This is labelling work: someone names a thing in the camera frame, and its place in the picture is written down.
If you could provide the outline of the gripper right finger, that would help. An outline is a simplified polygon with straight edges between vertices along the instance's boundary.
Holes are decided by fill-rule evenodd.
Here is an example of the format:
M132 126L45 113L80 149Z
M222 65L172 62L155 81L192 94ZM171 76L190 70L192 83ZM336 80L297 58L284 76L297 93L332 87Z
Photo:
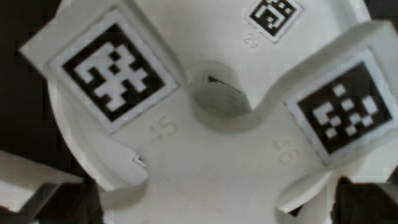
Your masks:
M332 224L398 224L398 178L368 183L339 178L331 219Z

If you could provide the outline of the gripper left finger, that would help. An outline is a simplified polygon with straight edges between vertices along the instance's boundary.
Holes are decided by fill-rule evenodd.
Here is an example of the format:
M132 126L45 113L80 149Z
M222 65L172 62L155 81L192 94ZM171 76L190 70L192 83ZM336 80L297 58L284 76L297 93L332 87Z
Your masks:
M20 210L0 206L0 224L105 224L94 183L45 183Z

